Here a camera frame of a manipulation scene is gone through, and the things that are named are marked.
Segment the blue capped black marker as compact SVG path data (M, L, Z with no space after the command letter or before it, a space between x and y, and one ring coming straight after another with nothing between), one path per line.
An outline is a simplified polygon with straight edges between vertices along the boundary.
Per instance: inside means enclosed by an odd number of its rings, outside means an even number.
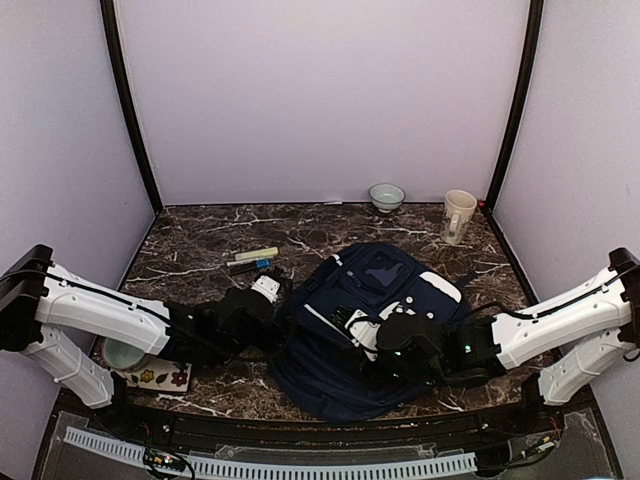
M251 260L248 263L243 263L239 265L232 266L229 269L229 274L231 276L242 275L249 272L260 271L263 269L267 269L271 266L270 259L255 259Z

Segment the yellow highlighter pen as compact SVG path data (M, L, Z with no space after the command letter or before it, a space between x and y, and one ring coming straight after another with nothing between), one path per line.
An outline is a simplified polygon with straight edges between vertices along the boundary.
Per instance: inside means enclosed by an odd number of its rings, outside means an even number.
M239 261L246 261L246 260L262 259L262 258L274 257L274 256L277 256L278 254L279 254L279 249L277 247L269 247L264 249L237 253L234 257L234 260L236 262L239 262Z

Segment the navy blue student backpack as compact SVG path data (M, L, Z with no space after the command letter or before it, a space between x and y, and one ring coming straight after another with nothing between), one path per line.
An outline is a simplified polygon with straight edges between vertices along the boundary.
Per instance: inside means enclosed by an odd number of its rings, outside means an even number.
M299 408L338 424L386 414L434 387L365 372L364 352L330 321L340 306L382 319L400 307L442 327L459 325L471 310L459 284L391 244L354 244L328 257L282 308L295 332L269 370Z

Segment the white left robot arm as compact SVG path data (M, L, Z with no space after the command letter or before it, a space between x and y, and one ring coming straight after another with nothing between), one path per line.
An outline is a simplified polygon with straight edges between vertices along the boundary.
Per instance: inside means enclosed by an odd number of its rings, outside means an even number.
M292 281L280 268L261 272L244 289L229 288L195 306L147 300L89 282L52 261L38 244L1 276L1 348L32 358L120 436L141 427L123 378L91 360L65 333L69 327L115 340L179 364L239 360L254 347L267 360L280 353L293 322L279 313Z

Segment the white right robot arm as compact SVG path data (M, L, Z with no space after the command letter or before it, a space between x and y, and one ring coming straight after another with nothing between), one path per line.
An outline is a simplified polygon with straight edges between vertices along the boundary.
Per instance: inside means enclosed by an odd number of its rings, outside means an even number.
M341 306L331 321L385 381L428 386L483 386L547 350L572 344L568 354L533 376L527 387L532 395L511 410L511 426L530 434L547 420L549 406L567 403L639 348L639 260L620 247L610 252L608 267L561 295L519 311L491 305L497 314L482 317L475 309L453 326L402 306L384 318Z

